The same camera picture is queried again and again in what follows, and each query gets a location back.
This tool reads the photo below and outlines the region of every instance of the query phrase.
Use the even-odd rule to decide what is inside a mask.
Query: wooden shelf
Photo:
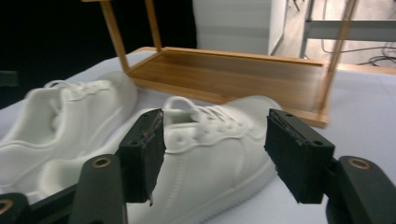
[[[265,95],[309,124],[324,127],[326,64],[280,57],[165,48],[127,73],[137,86],[223,104]]]

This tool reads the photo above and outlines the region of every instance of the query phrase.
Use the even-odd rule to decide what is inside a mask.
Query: white table surface
[[[135,64],[152,51],[130,53]],[[70,77],[69,81],[90,81],[101,75],[120,71],[117,58],[103,61]],[[162,107],[169,95],[139,89],[136,111]],[[18,117],[23,101],[0,110],[0,139]],[[336,145],[334,157],[351,155],[375,162],[396,183],[396,76],[337,71],[332,85],[330,122],[324,129],[315,128]],[[207,223],[327,223],[322,204],[297,204],[283,182],[276,177],[255,197]]]

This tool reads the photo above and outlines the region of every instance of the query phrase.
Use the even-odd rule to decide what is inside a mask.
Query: shoe
[[[43,200],[52,194],[77,184],[84,162],[99,155],[114,154],[119,148],[123,137],[130,131],[140,115],[148,111],[148,109],[144,109],[131,116],[117,129],[116,133],[108,138],[109,140],[103,147],[98,147],[91,153],[73,160],[55,159],[44,163],[36,181],[38,199]]]
[[[134,83],[121,72],[87,83],[52,81],[30,91],[0,142],[0,189],[22,192],[34,203],[36,179],[46,161],[73,160],[97,148],[115,151],[118,145],[108,138],[132,116],[136,99]]]
[[[176,109],[180,103],[188,109]],[[129,223],[200,223],[259,192],[276,176],[263,148],[270,108],[281,109],[264,96],[206,107],[169,98],[153,205],[128,204]]]

